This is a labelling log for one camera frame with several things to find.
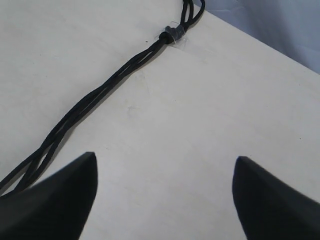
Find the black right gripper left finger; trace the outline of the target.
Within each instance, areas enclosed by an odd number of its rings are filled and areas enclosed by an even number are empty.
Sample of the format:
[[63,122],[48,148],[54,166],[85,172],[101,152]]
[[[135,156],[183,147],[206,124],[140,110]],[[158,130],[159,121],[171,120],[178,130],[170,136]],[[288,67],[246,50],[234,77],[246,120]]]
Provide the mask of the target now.
[[97,158],[86,152],[33,187],[2,198],[0,238],[79,239],[97,189]]

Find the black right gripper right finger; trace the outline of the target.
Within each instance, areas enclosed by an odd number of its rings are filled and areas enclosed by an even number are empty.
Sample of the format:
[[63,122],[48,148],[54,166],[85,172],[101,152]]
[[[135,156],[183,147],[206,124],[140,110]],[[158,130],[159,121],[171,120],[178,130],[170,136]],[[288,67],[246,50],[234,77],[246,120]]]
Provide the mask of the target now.
[[320,204],[246,156],[236,160],[232,196],[248,240],[320,238]]

